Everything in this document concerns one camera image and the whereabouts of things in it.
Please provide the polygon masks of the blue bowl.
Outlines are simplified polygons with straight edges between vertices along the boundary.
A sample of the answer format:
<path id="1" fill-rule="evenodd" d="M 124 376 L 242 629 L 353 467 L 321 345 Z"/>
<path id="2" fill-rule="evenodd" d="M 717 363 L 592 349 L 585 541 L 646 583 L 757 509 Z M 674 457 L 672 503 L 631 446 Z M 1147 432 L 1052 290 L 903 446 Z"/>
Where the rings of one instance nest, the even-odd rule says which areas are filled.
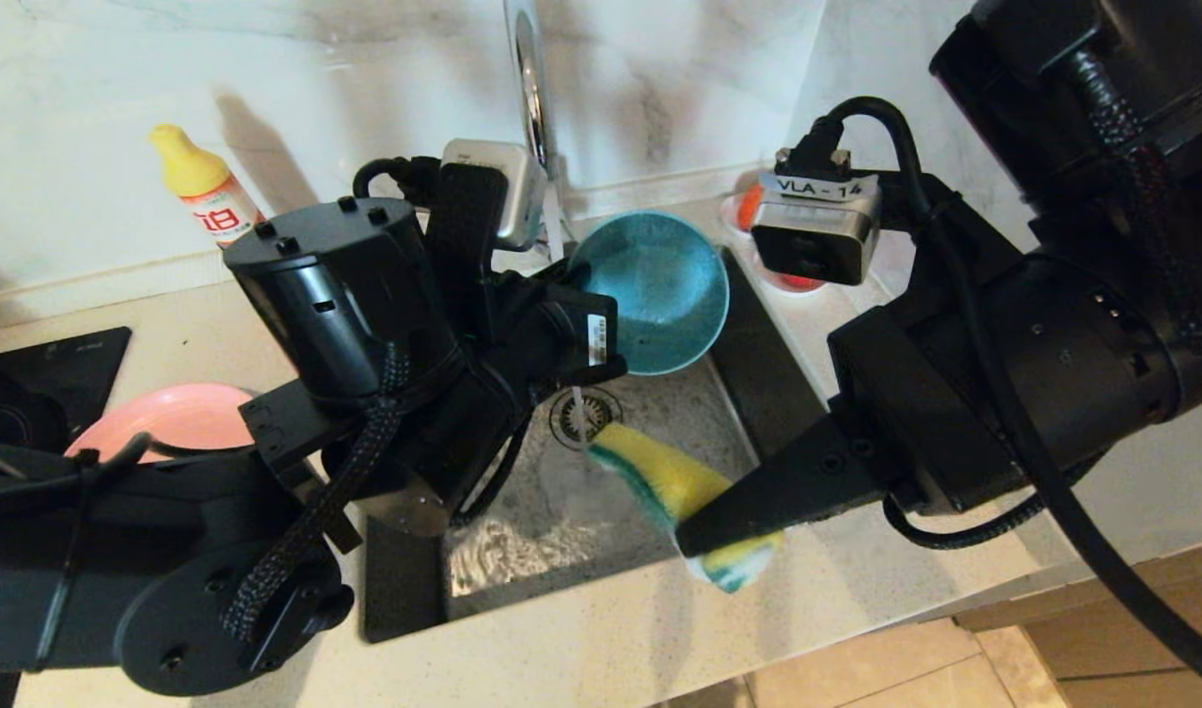
<path id="1" fill-rule="evenodd" d="M 569 258 L 570 278 L 615 301 L 615 350 L 629 375 L 657 377 L 703 358 L 730 310 L 721 250 L 660 210 L 609 218 Z"/>

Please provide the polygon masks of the yellow green sponge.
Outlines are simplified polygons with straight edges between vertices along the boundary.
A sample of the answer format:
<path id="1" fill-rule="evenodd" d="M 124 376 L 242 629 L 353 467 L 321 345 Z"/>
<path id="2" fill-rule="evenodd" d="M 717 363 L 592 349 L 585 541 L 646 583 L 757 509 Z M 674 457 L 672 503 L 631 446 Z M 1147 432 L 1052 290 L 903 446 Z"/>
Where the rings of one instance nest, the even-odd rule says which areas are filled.
<path id="1" fill-rule="evenodd" d="M 733 487 L 732 480 L 707 463 L 623 423 L 603 427 L 584 452 L 589 462 L 627 484 L 647 518 L 670 539 L 676 539 L 684 520 Z M 688 553 L 682 542 L 673 543 L 695 578 L 732 595 L 764 573 L 781 551 L 784 533 L 776 530 L 704 553 Z"/>

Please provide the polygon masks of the chrome faucet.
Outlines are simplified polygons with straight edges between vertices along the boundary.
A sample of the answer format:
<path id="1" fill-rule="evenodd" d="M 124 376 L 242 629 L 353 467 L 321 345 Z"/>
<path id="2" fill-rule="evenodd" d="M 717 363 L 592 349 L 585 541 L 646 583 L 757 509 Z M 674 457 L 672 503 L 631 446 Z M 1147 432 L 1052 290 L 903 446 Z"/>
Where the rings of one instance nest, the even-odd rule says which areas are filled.
<path id="1" fill-rule="evenodd" d="M 565 258 L 570 233 L 565 210 L 566 169 L 558 151 L 555 121 L 551 117 L 551 81 L 545 58 L 545 38 L 535 0 L 502 0 L 512 66 L 520 90 L 520 121 L 526 148 L 542 175 L 541 230 L 537 239 L 547 248 L 548 262 Z"/>

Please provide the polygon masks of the orange detergent bottle yellow cap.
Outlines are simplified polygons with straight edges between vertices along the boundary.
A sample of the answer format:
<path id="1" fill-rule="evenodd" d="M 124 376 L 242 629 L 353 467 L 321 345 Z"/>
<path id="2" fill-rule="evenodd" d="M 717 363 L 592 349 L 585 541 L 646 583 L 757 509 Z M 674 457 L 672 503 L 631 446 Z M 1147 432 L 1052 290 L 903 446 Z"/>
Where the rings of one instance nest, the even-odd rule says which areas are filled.
<path id="1" fill-rule="evenodd" d="M 189 139 L 186 131 L 160 124 L 149 133 L 163 167 L 163 184 L 186 207 L 200 230 L 224 250 L 264 221 L 224 157 Z"/>

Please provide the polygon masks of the metal sink drain strainer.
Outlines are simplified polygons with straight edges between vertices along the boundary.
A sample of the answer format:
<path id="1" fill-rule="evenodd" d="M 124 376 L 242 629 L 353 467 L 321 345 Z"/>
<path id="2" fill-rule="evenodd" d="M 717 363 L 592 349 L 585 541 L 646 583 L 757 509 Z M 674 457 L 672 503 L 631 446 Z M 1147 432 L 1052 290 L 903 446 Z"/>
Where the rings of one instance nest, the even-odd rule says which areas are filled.
<path id="1" fill-rule="evenodd" d="M 611 423 L 621 423 L 624 411 L 619 399 L 602 388 L 583 388 L 589 414 L 589 444 Z M 570 412 L 572 407 L 571 389 L 563 391 L 553 399 L 551 407 L 551 432 L 557 444 L 561 444 L 569 450 L 575 447 L 575 435 L 571 430 Z"/>

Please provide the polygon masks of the stainless steel sink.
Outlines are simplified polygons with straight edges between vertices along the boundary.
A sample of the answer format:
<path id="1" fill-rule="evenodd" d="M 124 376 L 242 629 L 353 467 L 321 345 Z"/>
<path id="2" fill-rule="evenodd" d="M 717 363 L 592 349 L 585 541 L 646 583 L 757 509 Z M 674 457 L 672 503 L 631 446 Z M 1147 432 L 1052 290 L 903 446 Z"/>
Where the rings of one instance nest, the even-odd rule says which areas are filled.
<path id="1" fill-rule="evenodd" d="M 730 313 L 708 355 L 670 375 L 595 388 L 619 399 L 624 426 L 740 478 L 825 416 L 825 403 L 740 256 L 724 251 L 722 264 Z M 362 639 L 398 639 L 676 555 L 627 484 L 588 462 L 584 450 L 557 444 L 555 398 L 535 411 L 508 478 L 478 519 L 438 539 L 368 520 Z"/>

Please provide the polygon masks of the brown wooden cabinet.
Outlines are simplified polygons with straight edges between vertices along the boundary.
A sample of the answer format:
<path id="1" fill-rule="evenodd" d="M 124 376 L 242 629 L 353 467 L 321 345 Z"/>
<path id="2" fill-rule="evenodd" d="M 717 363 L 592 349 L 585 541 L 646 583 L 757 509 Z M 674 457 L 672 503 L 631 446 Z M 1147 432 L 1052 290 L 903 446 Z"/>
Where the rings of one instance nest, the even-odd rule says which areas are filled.
<path id="1" fill-rule="evenodd" d="M 1202 546 L 1136 570 L 1202 633 Z M 1070 708 L 1202 708 L 1202 678 L 1100 581 L 995 602 L 956 615 L 956 621 L 975 633 L 1020 627 Z"/>

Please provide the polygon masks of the pink plate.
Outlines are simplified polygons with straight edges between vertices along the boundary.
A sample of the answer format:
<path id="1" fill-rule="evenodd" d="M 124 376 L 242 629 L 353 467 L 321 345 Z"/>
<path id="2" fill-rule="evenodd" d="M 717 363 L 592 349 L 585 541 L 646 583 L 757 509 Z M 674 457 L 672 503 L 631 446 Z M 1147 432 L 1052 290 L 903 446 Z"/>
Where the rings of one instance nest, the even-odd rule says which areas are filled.
<path id="1" fill-rule="evenodd" d="M 147 391 L 94 421 L 63 452 L 97 450 L 100 457 L 119 452 L 138 432 L 161 444 L 186 450 L 225 450 L 252 444 L 240 406 L 252 397 L 226 383 L 179 383 Z"/>

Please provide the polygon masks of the black induction cooktop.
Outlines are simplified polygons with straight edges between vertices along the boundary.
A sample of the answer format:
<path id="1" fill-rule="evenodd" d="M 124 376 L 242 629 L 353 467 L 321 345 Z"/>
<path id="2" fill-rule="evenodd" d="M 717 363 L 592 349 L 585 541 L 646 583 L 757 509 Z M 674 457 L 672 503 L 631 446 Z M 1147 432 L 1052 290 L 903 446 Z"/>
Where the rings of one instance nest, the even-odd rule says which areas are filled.
<path id="1" fill-rule="evenodd" d="M 103 414 L 133 331 L 125 326 L 0 353 L 0 444 L 66 451 Z"/>

